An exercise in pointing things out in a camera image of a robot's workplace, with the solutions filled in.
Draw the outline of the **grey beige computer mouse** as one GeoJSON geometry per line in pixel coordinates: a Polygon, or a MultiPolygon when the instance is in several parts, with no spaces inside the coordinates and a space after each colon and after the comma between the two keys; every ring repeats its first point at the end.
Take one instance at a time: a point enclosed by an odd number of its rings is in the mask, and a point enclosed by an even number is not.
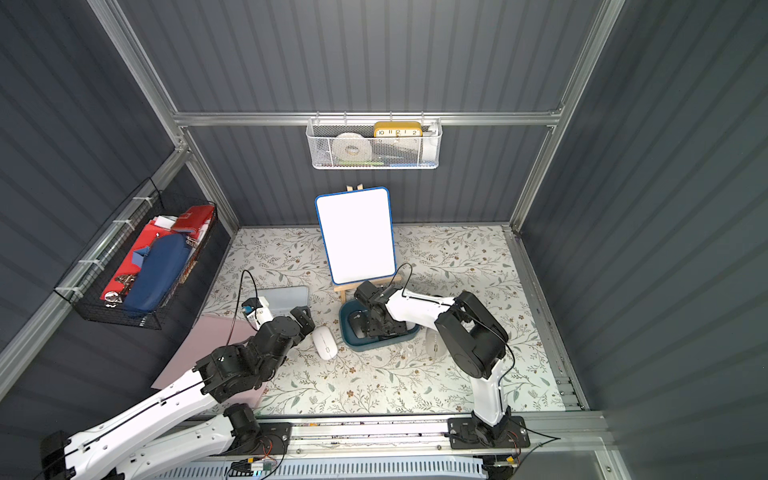
{"type": "Polygon", "coordinates": [[[424,338],[424,349],[426,354],[432,358],[440,358],[444,354],[444,346],[439,333],[434,329],[427,329],[424,338]]]}

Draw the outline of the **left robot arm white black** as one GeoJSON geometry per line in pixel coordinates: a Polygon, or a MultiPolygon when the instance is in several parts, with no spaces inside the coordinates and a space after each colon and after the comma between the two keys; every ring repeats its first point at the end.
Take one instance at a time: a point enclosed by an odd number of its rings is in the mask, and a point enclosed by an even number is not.
{"type": "Polygon", "coordinates": [[[41,479],[149,479],[220,454],[266,455],[285,446],[267,434],[246,403],[174,432],[188,418],[256,390],[271,380],[289,351],[315,329],[308,307],[278,316],[248,339],[218,347],[151,397],[87,430],[57,431],[40,444],[41,479]]]}

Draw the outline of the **teal plastic storage box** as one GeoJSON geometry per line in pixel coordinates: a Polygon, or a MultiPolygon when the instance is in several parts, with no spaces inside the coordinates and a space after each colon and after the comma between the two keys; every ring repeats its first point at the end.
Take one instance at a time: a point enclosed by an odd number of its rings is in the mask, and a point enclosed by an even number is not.
{"type": "Polygon", "coordinates": [[[355,352],[369,351],[412,340],[421,329],[420,326],[415,325],[409,330],[403,331],[397,335],[370,336],[370,314],[357,300],[351,300],[342,305],[339,312],[339,325],[343,341],[355,352]],[[365,317],[367,319],[367,337],[365,339],[357,339],[350,328],[349,320],[356,316],[365,317]]]}

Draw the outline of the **black bulky computer mouse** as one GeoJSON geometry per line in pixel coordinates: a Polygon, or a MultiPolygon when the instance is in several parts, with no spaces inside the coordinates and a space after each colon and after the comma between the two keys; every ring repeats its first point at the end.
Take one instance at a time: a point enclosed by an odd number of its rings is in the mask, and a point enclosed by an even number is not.
{"type": "Polygon", "coordinates": [[[368,323],[365,317],[353,317],[349,320],[349,325],[357,339],[365,339],[367,337],[366,327],[368,326],[368,323]]]}

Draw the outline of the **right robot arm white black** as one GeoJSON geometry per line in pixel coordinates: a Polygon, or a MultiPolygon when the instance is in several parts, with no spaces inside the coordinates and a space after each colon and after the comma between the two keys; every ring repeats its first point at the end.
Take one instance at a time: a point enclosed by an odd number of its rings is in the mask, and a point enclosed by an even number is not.
{"type": "Polygon", "coordinates": [[[356,336],[396,337],[415,326],[435,331],[457,367],[471,379],[472,414],[478,429],[494,435],[506,425],[511,410],[501,391],[501,361],[509,337],[474,294],[463,291],[456,297],[436,297],[365,281],[354,297],[363,307],[350,322],[356,336]]]}

